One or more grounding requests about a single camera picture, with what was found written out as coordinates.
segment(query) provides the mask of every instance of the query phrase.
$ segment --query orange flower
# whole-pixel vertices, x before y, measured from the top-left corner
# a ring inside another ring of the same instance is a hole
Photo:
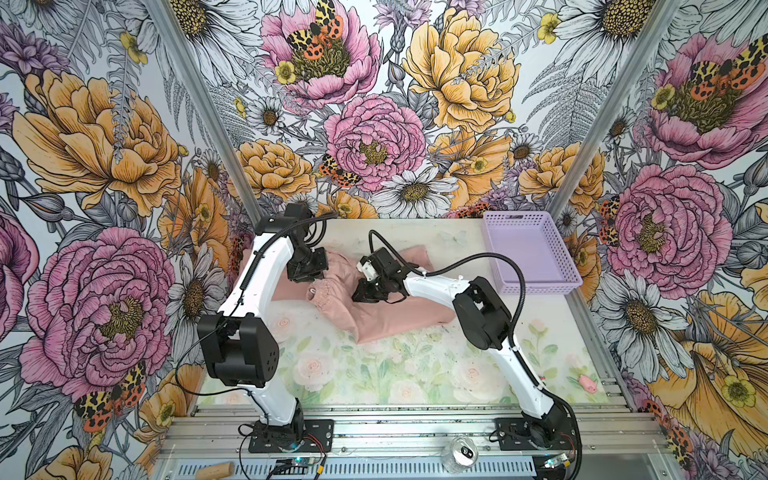
[[[452,162],[443,177],[458,179],[458,189],[451,192],[451,210],[474,204],[491,191],[491,183],[498,185],[502,182],[511,142],[509,136],[494,139],[492,135],[480,135],[475,138],[475,134],[462,129],[435,139],[435,143],[428,147],[429,152]]]
[[[509,111],[520,64],[509,53],[484,71],[469,74],[467,70],[484,55],[499,55],[498,33],[482,30],[477,17],[466,10],[457,13],[449,8],[443,23],[440,32],[429,23],[413,32],[402,67],[419,83],[412,91],[431,91],[437,98],[435,124],[481,133],[495,123],[493,117]]]
[[[694,332],[680,341],[694,368],[648,388],[683,425],[713,439],[732,429],[730,449],[752,456],[768,445],[768,324],[733,293],[696,298]]]
[[[278,195],[283,200],[315,187],[312,164],[293,153],[288,145],[267,140],[244,143],[235,152],[245,176],[257,197],[262,192]],[[240,198],[232,180],[227,183],[230,193]]]
[[[580,146],[581,142],[576,142],[566,148],[555,147],[536,155],[533,158],[536,168],[529,168],[520,174],[520,194],[533,194],[534,198],[541,198],[549,192],[558,191]],[[569,200],[581,215],[589,214],[597,205],[598,198],[603,196],[604,169],[605,154],[598,152]]]
[[[592,300],[595,291],[600,283],[600,256],[598,255],[598,239],[589,237],[586,232],[580,237],[574,232],[569,237],[563,239],[568,252],[576,263],[576,270],[584,283],[579,288],[584,298],[589,302]]]
[[[170,195],[157,219],[163,248],[174,252],[187,251],[197,255],[203,245],[214,251],[214,259],[227,272],[230,259],[230,238],[227,209],[214,194],[218,187],[207,178],[203,169],[195,167],[191,181],[184,184],[184,194]]]
[[[116,190],[148,217],[181,185],[177,143],[149,99],[131,92],[131,121],[118,162],[112,118],[117,91],[106,80],[92,78],[86,87],[75,75],[63,72],[59,77],[47,70],[42,84],[33,74],[25,83],[48,116],[16,113],[13,138],[29,167],[42,177],[36,183],[43,191],[88,193],[81,204],[86,209],[98,204],[107,189]]]
[[[328,199],[328,204],[320,204],[317,216],[339,212],[339,218],[379,218],[376,209],[365,198],[355,197],[340,191],[335,197]]]
[[[139,416],[147,423],[134,432],[134,437],[142,443],[149,443],[170,428],[174,417],[187,416],[194,397],[176,385],[174,373],[170,373],[157,386],[157,391],[139,409]],[[204,377],[203,367],[182,365],[179,367],[179,382],[185,389],[196,391]]]
[[[112,454],[94,447],[84,454],[80,447],[67,447],[40,467],[27,480],[109,480]]]

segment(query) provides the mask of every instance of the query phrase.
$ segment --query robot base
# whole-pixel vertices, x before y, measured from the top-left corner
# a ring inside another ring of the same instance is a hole
[[[261,422],[253,426],[253,436],[250,438],[248,452],[250,453],[315,453],[320,452],[320,447],[310,440],[304,440],[299,448],[295,448],[295,442],[286,436],[285,428],[290,425],[276,427],[271,425],[268,430]],[[323,450],[327,453],[333,447],[333,420],[304,420],[303,435],[312,434],[323,443]]]

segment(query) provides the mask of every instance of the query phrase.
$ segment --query white daisy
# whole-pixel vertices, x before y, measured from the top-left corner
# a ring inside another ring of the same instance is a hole
[[[627,136],[627,132],[630,126],[634,123],[636,115],[627,106],[622,107],[621,113],[614,123],[611,124],[611,128],[608,128],[608,133],[605,135],[605,143],[609,145],[618,144],[621,139]]]
[[[172,67],[162,38],[147,10],[156,0],[117,0],[125,26],[135,35],[139,50],[155,53],[168,78]],[[237,82],[246,77],[240,62],[252,63],[253,50],[260,43],[259,5],[251,0],[170,0],[181,30],[192,45],[203,76],[211,84]]]
[[[181,283],[174,283],[168,290],[170,302],[166,313],[169,316],[165,334],[173,332],[173,360],[180,356],[197,341],[197,322],[200,315],[216,313],[227,298],[225,287],[227,280],[224,270],[218,263],[213,266],[214,250],[203,245],[193,265],[191,255],[181,255]],[[184,359],[188,363],[203,363],[203,352],[198,346],[192,349]]]
[[[701,33],[717,32],[717,43],[731,35],[734,47],[768,33],[768,2],[764,0],[706,0],[701,13],[708,15]]]
[[[603,319],[605,339],[617,343],[621,367],[629,369],[641,382],[655,382],[659,375],[669,379],[659,363],[659,353],[680,378],[687,376],[686,369],[694,367],[690,354],[670,334],[671,330],[685,329],[688,322],[660,308],[660,298],[657,285],[646,284],[643,277],[635,278],[628,270],[624,277],[603,275],[595,293],[593,307]]]
[[[247,112],[248,123],[262,134],[277,134],[286,126],[279,98],[257,98],[248,105]]]
[[[443,195],[458,189],[455,177],[437,179],[438,168],[431,165],[422,173],[404,170],[393,179],[382,182],[384,191],[374,195],[370,203],[381,218],[434,218],[451,207],[453,195]]]
[[[585,79],[596,77],[598,86],[610,84],[655,1],[565,0],[554,34],[566,42],[554,61],[569,63],[567,75],[583,68]],[[672,25],[668,34],[676,38],[678,29]]]
[[[52,35],[71,33],[82,15],[70,0],[8,0],[8,7],[27,26]]]
[[[509,147],[509,156],[512,163],[524,163],[533,160],[533,157],[544,150],[544,143],[534,134],[522,134],[515,137]]]
[[[317,203],[317,199],[309,194],[293,195],[291,198],[288,199],[288,203],[306,205],[306,207],[309,208],[310,212],[312,212],[313,214],[317,213],[317,208],[319,207],[319,204]]]
[[[296,6],[304,13],[310,13],[311,0],[261,0],[261,9],[264,13],[275,13],[282,9],[288,15],[293,15]]]
[[[576,209],[566,204],[563,211],[554,220],[554,225],[558,228],[561,237],[569,237],[576,231]]]

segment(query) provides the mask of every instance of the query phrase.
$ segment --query metal grate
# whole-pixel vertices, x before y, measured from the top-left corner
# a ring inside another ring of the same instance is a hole
[[[216,465],[222,460],[180,460],[176,475],[171,480],[193,480],[197,470]],[[274,459],[243,460],[246,473],[251,480],[262,480],[275,465]],[[313,478],[317,465],[310,467],[305,474],[301,469],[290,470],[285,474],[275,475],[273,478],[280,480],[294,480],[298,478]],[[463,478],[506,478],[526,477],[536,475],[533,459],[530,456],[495,456],[480,458],[478,462],[458,475],[448,473],[442,466],[439,458],[329,458],[321,478],[325,480],[370,480],[371,478],[419,478],[429,480],[431,478],[450,478],[461,476]],[[246,480],[246,476],[240,470],[235,460],[235,474],[227,477],[232,480]]]

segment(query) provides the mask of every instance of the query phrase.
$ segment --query black mounting plate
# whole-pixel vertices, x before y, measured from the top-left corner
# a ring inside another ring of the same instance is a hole
[[[498,432],[520,432],[523,427],[525,426],[525,420],[523,418],[510,418],[510,417],[504,417],[500,419],[494,420],[496,423],[496,430]],[[498,447],[501,449],[502,452],[510,452],[512,450],[517,451],[529,451],[529,450],[539,450],[533,445],[531,445],[530,442],[526,442],[524,440],[516,439],[511,435],[501,435],[498,434]],[[569,452],[571,450],[571,443],[568,442],[568,439],[562,435],[560,435],[555,441],[553,446],[549,450],[565,450],[566,452]]]
[[[325,452],[330,452],[333,446],[333,420],[308,420],[304,419],[304,435],[311,433],[323,443]],[[274,442],[266,442],[263,434],[263,425],[257,423],[253,429],[253,436],[248,444],[250,453],[288,453],[280,449]],[[291,453],[319,453],[320,448],[309,440],[304,440],[301,446]]]

